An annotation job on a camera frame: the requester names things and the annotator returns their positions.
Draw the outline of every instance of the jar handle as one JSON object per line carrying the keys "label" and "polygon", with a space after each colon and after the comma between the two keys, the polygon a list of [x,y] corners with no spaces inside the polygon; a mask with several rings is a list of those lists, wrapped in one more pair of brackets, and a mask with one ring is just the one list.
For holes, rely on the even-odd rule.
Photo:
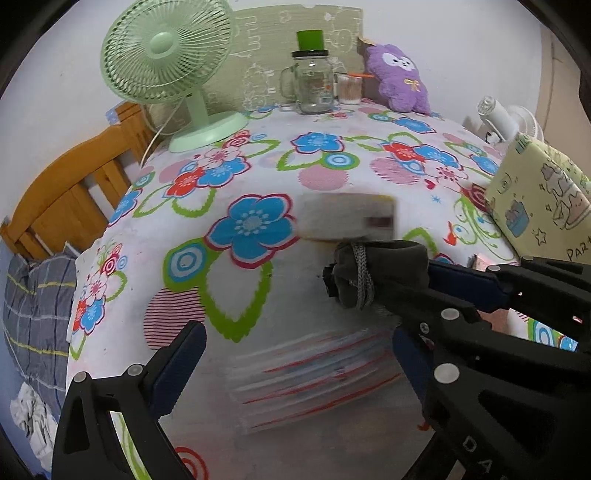
{"label": "jar handle", "polygon": [[[288,76],[286,75],[287,72],[290,73],[290,87],[289,89],[286,88],[288,82],[287,82],[287,78]],[[283,97],[287,98],[288,100],[291,100],[292,102],[296,101],[296,95],[295,95],[295,91],[294,91],[294,73],[293,73],[293,67],[287,67],[286,69],[283,69],[281,71],[281,75],[279,77],[279,91],[281,92],[281,95],[283,95]]]}

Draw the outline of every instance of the white fan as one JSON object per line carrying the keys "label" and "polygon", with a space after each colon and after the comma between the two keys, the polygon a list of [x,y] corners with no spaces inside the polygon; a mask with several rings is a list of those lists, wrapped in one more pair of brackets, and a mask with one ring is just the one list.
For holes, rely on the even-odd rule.
{"label": "white fan", "polygon": [[485,96],[478,104],[478,114],[486,126],[487,139],[495,134],[498,142],[510,142],[517,132],[522,132],[544,141],[542,127],[534,114],[523,106],[510,105],[505,109],[495,98]]}

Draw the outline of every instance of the orange straw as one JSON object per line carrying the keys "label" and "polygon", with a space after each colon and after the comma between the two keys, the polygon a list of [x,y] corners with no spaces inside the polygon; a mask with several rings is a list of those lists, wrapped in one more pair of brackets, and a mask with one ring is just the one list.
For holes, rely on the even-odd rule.
{"label": "orange straw", "polygon": [[364,79],[372,79],[372,78],[374,78],[374,76],[371,75],[370,73],[352,73],[352,72],[347,72],[347,75],[349,75],[350,77],[357,77],[357,78],[364,78]]}

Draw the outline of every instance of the green lid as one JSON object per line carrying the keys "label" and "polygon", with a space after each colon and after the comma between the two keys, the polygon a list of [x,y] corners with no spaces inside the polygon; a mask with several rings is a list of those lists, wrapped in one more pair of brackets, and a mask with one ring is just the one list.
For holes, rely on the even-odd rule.
{"label": "green lid", "polygon": [[300,30],[296,34],[300,50],[324,50],[322,30]]}

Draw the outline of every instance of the glass jar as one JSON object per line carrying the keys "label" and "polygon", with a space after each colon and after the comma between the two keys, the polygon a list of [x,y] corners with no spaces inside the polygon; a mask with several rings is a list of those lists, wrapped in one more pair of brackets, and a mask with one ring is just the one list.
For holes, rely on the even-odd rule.
{"label": "glass jar", "polygon": [[328,50],[292,52],[294,64],[281,72],[281,94],[295,102],[301,113],[326,113],[334,106],[334,74],[328,53]]}

